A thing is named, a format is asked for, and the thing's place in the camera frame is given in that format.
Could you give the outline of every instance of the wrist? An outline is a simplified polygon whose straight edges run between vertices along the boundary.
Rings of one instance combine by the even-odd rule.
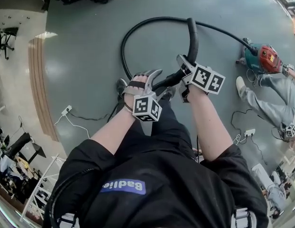
[[[187,100],[190,103],[196,102],[197,100],[200,100],[202,97],[208,97],[202,89],[196,87],[195,85],[189,85],[189,91],[190,93],[187,96]]]
[[[124,102],[128,105],[129,108],[133,109],[134,106],[134,96],[131,94],[124,94]]]
[[[124,107],[121,109],[121,111],[123,111],[124,114],[127,113],[127,115],[130,115],[132,118],[134,118],[134,116],[133,116],[133,112],[132,112],[131,110],[129,110],[126,106],[124,106]]]

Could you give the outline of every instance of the wooden strip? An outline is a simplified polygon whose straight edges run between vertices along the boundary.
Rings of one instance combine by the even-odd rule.
[[[32,68],[32,81],[33,81],[33,90],[34,90],[34,97],[35,97],[35,107],[37,110],[38,118],[40,125],[42,127],[42,130],[45,134],[47,134],[47,129],[44,124],[44,119],[43,119],[43,114],[42,114],[42,108],[41,108],[41,103],[39,99],[39,91],[37,87],[37,71],[36,71],[36,63],[37,63],[37,39],[33,39],[33,48],[32,48],[32,55],[31,55],[31,68]]]
[[[47,118],[45,116],[45,91],[44,91],[44,87],[42,85],[42,74],[41,74],[41,39],[40,38],[36,38],[37,40],[37,64],[34,65],[35,68],[35,77],[36,77],[36,82],[37,82],[37,91],[39,94],[39,103],[40,103],[40,108],[41,108],[41,113],[42,113],[42,117],[43,117],[43,123],[45,125],[45,129],[46,132],[45,134],[49,135],[49,133],[51,132],[49,129],[49,125],[48,125],[48,121]]]
[[[39,35],[29,42],[29,72],[33,100],[43,132],[58,141],[44,85],[44,36]]]
[[[57,136],[57,133],[55,131],[55,128],[54,128],[54,124],[53,124],[53,121],[51,119],[51,116],[50,116],[50,111],[49,111],[49,106],[48,106],[48,101],[47,101],[47,94],[46,94],[46,87],[45,87],[45,83],[44,83],[44,70],[45,70],[45,59],[44,59],[44,34],[41,35],[41,74],[42,74],[42,78],[41,78],[41,83],[42,83],[42,87],[44,89],[44,96],[45,96],[45,114],[46,114],[46,119],[48,121],[48,124],[49,124],[49,129],[50,129],[50,137],[52,138],[52,140],[54,141],[59,141],[58,140],[58,136]]]

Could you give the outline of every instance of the blue logo patch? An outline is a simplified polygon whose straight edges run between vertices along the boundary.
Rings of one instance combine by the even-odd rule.
[[[123,191],[133,192],[141,195],[146,194],[146,185],[144,181],[133,179],[111,180],[102,186],[100,192]]]

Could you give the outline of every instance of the gray pants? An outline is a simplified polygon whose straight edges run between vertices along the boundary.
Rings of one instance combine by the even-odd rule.
[[[263,75],[260,85],[271,87],[282,98],[285,105],[258,100],[255,93],[245,86],[240,90],[240,97],[263,119],[283,131],[294,120],[295,85],[289,78],[274,78],[271,75]]]

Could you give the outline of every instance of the white sneaker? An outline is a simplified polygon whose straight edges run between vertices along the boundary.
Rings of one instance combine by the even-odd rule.
[[[237,77],[236,79],[236,87],[237,87],[238,95],[240,96],[241,88],[246,87],[244,80],[241,76]]]

